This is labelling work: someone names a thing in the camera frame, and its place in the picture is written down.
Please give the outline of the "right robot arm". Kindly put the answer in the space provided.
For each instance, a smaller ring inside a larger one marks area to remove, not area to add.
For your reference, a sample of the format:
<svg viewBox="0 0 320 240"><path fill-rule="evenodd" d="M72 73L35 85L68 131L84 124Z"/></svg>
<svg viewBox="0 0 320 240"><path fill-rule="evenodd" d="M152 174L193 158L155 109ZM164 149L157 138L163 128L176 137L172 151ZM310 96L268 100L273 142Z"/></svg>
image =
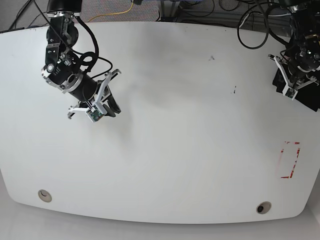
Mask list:
<svg viewBox="0 0 320 240"><path fill-rule="evenodd" d="M77 112L82 112L95 123L103 117L114 118L121 113L109 87L111 80L121 72L110 67L100 73L104 77L102 80L88 75L97 61L103 61L104 58L100 57L94 33L80 18L81 10L80 0L48 2L46 13L43 14L48 23L48 30L45 65L41 75L47 84L77 99L77 104L68 109L68 119ZM75 22L78 22L91 37L93 51L80 53L73 49L79 38Z"/></svg>

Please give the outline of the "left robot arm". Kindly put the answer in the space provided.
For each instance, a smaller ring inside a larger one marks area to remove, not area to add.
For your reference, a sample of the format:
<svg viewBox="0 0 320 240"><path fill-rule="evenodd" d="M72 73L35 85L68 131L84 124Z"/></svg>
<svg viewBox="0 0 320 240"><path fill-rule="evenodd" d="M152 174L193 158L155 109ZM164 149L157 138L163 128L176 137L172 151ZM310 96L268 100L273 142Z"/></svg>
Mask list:
<svg viewBox="0 0 320 240"><path fill-rule="evenodd" d="M266 28L263 42L255 47L245 45L240 38L241 24L254 8L259 9ZM289 13L291 28L289 42L278 37L270 28L269 13L275 9L286 10ZM284 80L284 95L287 92L295 93L301 88L319 82L313 75L313 72L320 70L320 2L318 0L279 0L276 3L255 0L254 5L241 16L236 30L239 42L250 50L261 48L269 36L285 46L285 50L280 52L281 57L273 57Z"/></svg>

